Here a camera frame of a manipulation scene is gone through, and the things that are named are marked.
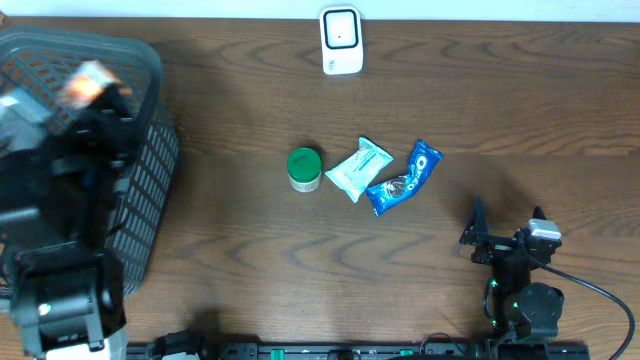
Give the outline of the blue Oreo cookie pack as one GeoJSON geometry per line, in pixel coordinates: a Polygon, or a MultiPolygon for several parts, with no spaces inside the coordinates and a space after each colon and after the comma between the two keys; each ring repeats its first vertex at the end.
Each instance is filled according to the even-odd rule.
{"type": "Polygon", "coordinates": [[[443,154],[440,151],[423,140],[417,140],[408,158],[405,174],[365,190],[374,215],[382,216],[386,211],[415,196],[442,159],[443,154]]]}

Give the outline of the light blue wet wipes pack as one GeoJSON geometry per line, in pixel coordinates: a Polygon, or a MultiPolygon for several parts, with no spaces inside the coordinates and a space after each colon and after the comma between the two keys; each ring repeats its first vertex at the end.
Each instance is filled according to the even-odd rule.
{"type": "Polygon", "coordinates": [[[357,203],[369,184],[392,161],[393,156],[386,150],[371,140],[360,137],[358,150],[325,175],[343,190],[353,203],[357,203]]]}

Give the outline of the green lid jar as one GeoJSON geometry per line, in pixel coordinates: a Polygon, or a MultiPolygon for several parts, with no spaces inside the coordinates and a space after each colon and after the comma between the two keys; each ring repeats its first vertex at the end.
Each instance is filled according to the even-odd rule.
{"type": "Polygon", "coordinates": [[[322,177],[320,155],[308,147],[295,149],[288,157],[287,173],[290,184],[296,191],[314,191],[320,185],[322,177]]]}

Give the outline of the orange tissue pack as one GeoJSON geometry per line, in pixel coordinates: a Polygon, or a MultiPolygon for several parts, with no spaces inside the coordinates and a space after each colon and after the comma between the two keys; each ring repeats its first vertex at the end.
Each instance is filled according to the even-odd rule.
{"type": "Polygon", "coordinates": [[[64,105],[83,109],[93,103],[106,89],[123,82],[97,60],[83,62],[64,83],[58,98],[64,105]]]}

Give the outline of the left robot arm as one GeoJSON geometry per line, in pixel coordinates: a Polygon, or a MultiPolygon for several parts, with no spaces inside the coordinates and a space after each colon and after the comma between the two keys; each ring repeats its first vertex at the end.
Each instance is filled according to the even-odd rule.
{"type": "Polygon", "coordinates": [[[124,269],[104,242],[139,127],[115,85],[67,104],[56,130],[26,92],[1,98],[2,299],[27,356],[124,359],[124,269]]]}

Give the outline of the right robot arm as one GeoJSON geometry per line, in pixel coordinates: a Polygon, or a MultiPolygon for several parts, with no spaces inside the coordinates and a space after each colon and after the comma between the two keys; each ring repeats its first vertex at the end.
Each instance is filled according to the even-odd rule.
{"type": "Polygon", "coordinates": [[[477,199],[459,242],[473,246],[471,261],[491,267],[483,309],[494,335],[485,341],[491,359],[548,359],[549,341],[558,335],[564,295],[561,290],[531,280],[531,273],[550,263],[561,246],[555,222],[536,207],[527,225],[514,235],[489,232],[483,203],[477,199]]]}

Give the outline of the grey plastic mesh basket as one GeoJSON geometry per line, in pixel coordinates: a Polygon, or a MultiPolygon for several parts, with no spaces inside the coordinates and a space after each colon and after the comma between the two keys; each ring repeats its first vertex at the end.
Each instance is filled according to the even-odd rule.
{"type": "Polygon", "coordinates": [[[145,277],[179,153],[176,131],[160,100],[159,55],[129,38],[34,26],[1,33],[1,89],[19,88],[33,96],[51,111],[54,133],[78,115],[61,101],[63,86],[83,62],[93,60],[130,88],[125,101],[139,128],[140,143],[120,178],[108,234],[98,242],[121,260],[124,293],[131,295],[145,277]]]}

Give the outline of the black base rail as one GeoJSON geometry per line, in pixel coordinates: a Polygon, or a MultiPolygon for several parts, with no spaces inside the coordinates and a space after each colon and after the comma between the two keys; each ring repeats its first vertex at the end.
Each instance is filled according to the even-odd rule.
{"type": "Polygon", "coordinates": [[[409,360],[409,359],[546,359],[589,360],[588,347],[575,343],[460,342],[443,333],[421,343],[208,343],[198,333],[170,333],[147,344],[127,346],[126,360],[409,360]]]}

